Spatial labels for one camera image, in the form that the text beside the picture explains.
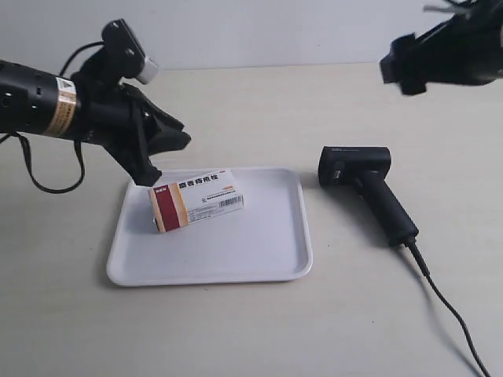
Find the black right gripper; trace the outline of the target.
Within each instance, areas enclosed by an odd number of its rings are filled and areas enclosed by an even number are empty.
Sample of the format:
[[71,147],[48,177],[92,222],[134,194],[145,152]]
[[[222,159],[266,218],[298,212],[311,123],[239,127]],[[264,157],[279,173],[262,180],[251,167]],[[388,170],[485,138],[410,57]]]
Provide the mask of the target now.
[[427,91],[415,60],[417,38],[414,33],[400,36],[390,44],[389,52],[379,63],[384,84],[395,84],[402,95],[419,95]]

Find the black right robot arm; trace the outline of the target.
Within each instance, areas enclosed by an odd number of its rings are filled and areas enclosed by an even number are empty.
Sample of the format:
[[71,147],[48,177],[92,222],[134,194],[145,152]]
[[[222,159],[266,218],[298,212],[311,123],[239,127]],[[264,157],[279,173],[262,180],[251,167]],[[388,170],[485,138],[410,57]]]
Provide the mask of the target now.
[[379,63],[383,83],[415,96],[429,83],[485,86],[502,78],[501,1],[446,1],[423,11],[450,17],[419,36],[394,39]]

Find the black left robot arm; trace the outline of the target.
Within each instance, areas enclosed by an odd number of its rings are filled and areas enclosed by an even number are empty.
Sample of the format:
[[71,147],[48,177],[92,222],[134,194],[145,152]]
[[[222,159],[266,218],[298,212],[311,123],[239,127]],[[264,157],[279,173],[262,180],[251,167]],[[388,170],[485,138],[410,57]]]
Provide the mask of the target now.
[[65,79],[1,62],[1,132],[37,134],[101,146],[136,185],[160,178],[150,156],[184,149],[183,124],[153,104],[136,86],[113,79],[105,85],[81,69]]

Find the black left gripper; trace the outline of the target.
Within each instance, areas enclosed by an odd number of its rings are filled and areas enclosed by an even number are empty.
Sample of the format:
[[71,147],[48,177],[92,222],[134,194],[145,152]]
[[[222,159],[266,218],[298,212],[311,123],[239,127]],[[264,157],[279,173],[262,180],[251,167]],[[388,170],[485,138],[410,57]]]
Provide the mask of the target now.
[[105,51],[89,57],[72,79],[81,90],[86,142],[102,146],[133,178],[153,187],[161,171],[150,154],[184,149],[192,140],[184,124],[158,108],[105,63]]

